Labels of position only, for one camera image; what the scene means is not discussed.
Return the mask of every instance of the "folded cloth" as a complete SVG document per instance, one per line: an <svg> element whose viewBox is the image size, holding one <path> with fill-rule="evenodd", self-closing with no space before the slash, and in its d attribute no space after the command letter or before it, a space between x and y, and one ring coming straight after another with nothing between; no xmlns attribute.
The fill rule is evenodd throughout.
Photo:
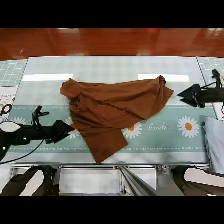
<svg viewBox="0 0 224 224"><path fill-rule="evenodd" d="M224 121L212 117L204 118L205 140L211 170L224 174Z"/></svg>
<svg viewBox="0 0 224 224"><path fill-rule="evenodd" d="M162 76L115 84L64 82L60 93L70 99L72 127L89 146L97 163L128 145L121 129L158 113L173 94Z"/></svg>

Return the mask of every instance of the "daisy print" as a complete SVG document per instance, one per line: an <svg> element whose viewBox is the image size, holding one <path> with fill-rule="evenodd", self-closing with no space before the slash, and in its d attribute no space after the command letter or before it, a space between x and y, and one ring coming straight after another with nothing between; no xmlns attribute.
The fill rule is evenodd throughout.
<svg viewBox="0 0 224 224"><path fill-rule="evenodd" d="M199 126L197 122L190 117L182 117L178 120L178 130L182 131L182 135L188 138L194 138L199 133Z"/></svg>
<svg viewBox="0 0 224 224"><path fill-rule="evenodd" d="M138 122L128 128L123 129L123 134L125 137L132 139L139 136L141 134L141 130L142 125L140 122Z"/></svg>
<svg viewBox="0 0 224 224"><path fill-rule="evenodd" d="M71 125L72 119L69 117L68 119L65 120L65 123L67 123L68 125ZM80 132L77 129L70 131L68 134L70 139L80 136Z"/></svg>
<svg viewBox="0 0 224 224"><path fill-rule="evenodd" d="M22 117L14 117L11 121L17 123L17 124L26 124L26 121Z"/></svg>

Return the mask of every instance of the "reddish-brown wooden surface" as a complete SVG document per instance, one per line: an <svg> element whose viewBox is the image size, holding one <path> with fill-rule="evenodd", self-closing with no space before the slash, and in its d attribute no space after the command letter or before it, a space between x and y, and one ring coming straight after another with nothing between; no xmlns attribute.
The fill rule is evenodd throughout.
<svg viewBox="0 0 224 224"><path fill-rule="evenodd" d="M59 55L224 56L223 28L0 28L0 60Z"/></svg>

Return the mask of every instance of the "crumpled brown shirt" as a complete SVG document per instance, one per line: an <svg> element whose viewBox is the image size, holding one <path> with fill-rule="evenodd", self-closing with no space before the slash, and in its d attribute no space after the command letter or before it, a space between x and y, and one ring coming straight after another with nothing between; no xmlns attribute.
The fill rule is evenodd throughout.
<svg viewBox="0 0 224 224"><path fill-rule="evenodd" d="M162 76L115 84L64 82L72 127L85 139L97 163L128 145L121 129L147 120L163 109L173 90Z"/></svg>

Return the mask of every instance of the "yellow flower center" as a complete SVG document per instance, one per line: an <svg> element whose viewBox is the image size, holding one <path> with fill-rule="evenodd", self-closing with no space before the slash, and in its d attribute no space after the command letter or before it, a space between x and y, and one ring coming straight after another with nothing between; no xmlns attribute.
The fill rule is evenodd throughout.
<svg viewBox="0 0 224 224"><path fill-rule="evenodd" d="M128 127L128 130L130 130L130 131L134 131L134 129L135 129L135 126L134 125Z"/></svg>
<svg viewBox="0 0 224 224"><path fill-rule="evenodd" d="M186 128L188 131L190 131L190 130L192 129L192 124L190 124L190 123L186 123L186 124L185 124L185 128Z"/></svg>

